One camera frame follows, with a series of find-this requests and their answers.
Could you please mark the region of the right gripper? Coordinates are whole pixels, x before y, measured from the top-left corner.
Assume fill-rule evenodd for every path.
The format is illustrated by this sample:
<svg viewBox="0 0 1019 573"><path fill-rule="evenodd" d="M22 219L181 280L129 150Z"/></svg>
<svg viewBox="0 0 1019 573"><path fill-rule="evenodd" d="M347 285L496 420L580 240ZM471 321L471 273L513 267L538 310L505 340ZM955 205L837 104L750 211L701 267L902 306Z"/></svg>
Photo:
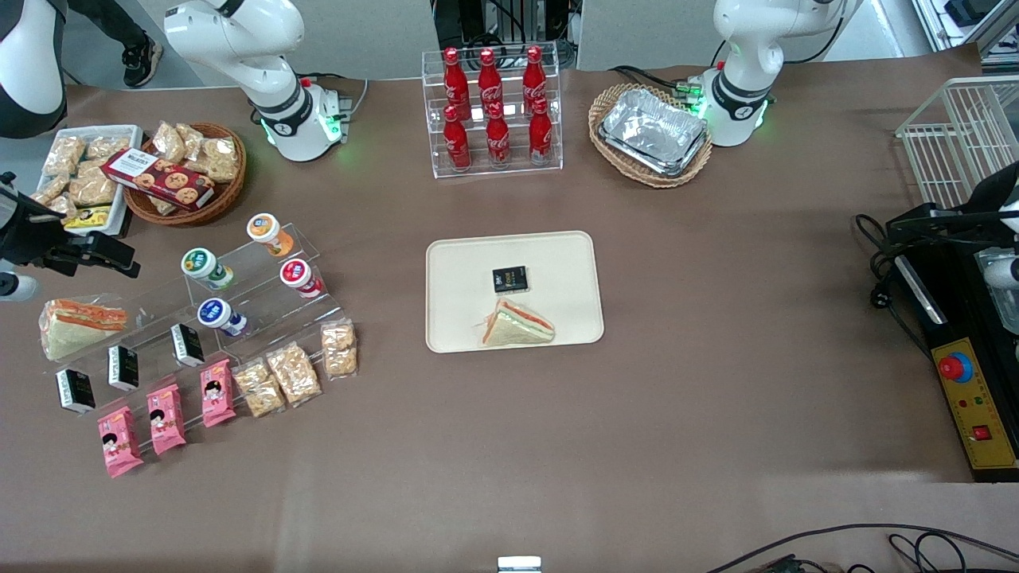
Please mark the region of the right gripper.
<svg viewBox="0 0 1019 573"><path fill-rule="evenodd" d="M69 237L61 218L15 189L15 178L14 173L1 175L2 260L15 266L47 267L67 277L76 275L81 267L104 268L130 279L139 276L141 264L135 262L135 248L102 232L76 236L77 256L55 253Z"/></svg>

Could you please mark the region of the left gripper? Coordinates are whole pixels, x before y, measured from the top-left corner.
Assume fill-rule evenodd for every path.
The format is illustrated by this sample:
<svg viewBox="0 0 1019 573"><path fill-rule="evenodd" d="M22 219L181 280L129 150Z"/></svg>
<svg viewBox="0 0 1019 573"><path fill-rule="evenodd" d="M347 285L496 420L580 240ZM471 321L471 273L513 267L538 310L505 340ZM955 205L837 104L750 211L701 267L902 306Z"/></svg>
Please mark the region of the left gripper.
<svg viewBox="0 0 1019 573"><path fill-rule="evenodd" d="M932 242L946 244L996 244L993 240L960 238L993 224L997 211L1009 204L1018 179L1018 161L1001 168L975 186L975 213L945 210L910 210L887 223L889 239L896 244Z"/></svg>

